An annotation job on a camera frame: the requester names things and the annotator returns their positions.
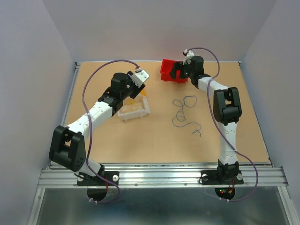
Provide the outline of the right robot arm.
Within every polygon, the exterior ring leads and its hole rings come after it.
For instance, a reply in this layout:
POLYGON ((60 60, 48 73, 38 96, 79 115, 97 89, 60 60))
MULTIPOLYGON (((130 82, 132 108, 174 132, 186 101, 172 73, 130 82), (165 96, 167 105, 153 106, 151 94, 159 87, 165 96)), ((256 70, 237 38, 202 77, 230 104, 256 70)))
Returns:
POLYGON ((216 170, 202 170, 199 182, 203 185, 227 185, 236 181, 240 174, 236 155, 236 128, 242 114, 239 91, 236 87, 227 87, 216 82, 204 72, 204 59, 201 56, 189 56, 185 61, 175 62, 170 73, 175 79, 189 78, 199 90, 212 97, 209 104, 213 122, 220 133, 220 154, 216 170))

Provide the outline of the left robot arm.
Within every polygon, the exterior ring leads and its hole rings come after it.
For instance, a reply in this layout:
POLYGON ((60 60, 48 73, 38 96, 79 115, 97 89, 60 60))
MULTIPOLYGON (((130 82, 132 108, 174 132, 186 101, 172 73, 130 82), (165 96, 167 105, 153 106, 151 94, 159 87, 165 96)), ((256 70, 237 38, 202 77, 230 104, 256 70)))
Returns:
POLYGON ((73 172, 88 175, 95 185, 107 181, 102 164, 91 160, 90 150, 85 149, 87 139, 93 138, 93 131, 105 120, 114 116, 126 98, 135 98, 145 87, 149 74, 144 70, 115 73, 111 85, 83 116, 67 125, 54 129, 49 159, 73 172))

